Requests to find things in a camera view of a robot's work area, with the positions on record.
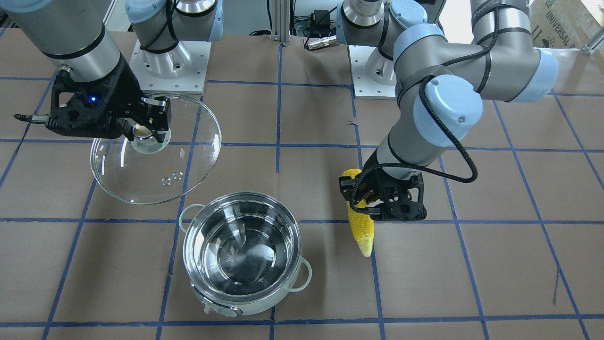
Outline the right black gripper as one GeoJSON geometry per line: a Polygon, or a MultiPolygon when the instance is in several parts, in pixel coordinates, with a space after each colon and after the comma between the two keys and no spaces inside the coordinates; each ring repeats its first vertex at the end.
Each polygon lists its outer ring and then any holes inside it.
{"type": "Polygon", "coordinates": [[[60,70],[51,94],[45,127],[62,136],[125,136],[134,141],[133,128],[138,124],[163,144],[172,120],[170,99],[145,95],[123,56],[107,76],[92,82],[75,82],[70,72],[60,70]]]}

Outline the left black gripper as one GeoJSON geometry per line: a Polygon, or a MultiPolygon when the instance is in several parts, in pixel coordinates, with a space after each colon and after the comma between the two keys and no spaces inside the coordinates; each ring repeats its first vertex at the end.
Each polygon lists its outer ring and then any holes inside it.
{"type": "Polygon", "coordinates": [[[339,177],[339,191],[343,198],[349,198],[349,207],[374,221],[424,220],[427,209],[422,175],[398,179],[387,174],[386,167],[401,168],[402,164],[374,164],[357,176],[339,177]]]}

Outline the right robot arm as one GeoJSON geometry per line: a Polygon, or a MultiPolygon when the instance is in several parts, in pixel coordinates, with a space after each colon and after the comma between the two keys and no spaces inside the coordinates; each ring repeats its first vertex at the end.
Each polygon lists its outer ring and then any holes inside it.
{"type": "MultiPolygon", "coordinates": [[[[168,144],[167,95],[144,94],[127,60],[89,0],[3,0],[1,9],[58,67],[50,113],[15,115],[67,137],[168,144]]],[[[128,0],[148,75],[174,79],[192,68],[185,42],[222,38],[220,0],[128,0]]]]}

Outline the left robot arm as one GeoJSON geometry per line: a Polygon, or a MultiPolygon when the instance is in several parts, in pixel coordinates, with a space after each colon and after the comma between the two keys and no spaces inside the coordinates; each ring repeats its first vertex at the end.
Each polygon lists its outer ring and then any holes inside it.
{"type": "Polygon", "coordinates": [[[339,177],[350,211],[375,221],[420,221],[423,173],[471,183],[461,145],[483,100],[534,102],[557,79],[557,60],[535,48],[526,0],[473,0],[471,44],[451,43],[414,0],[344,0],[341,44],[375,46],[393,63],[400,118],[357,175],[339,177]]]}

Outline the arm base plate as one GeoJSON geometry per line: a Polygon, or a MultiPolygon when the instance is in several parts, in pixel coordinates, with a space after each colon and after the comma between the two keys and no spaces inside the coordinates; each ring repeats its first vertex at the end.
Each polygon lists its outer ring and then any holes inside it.
{"type": "Polygon", "coordinates": [[[129,65],[145,93],[201,95],[211,46],[210,42],[180,41],[174,50],[154,54],[140,49],[140,41],[136,41],[129,65]]]}
{"type": "Polygon", "coordinates": [[[356,99],[395,99],[395,73],[392,60],[377,47],[350,45],[350,70],[356,99]]]}

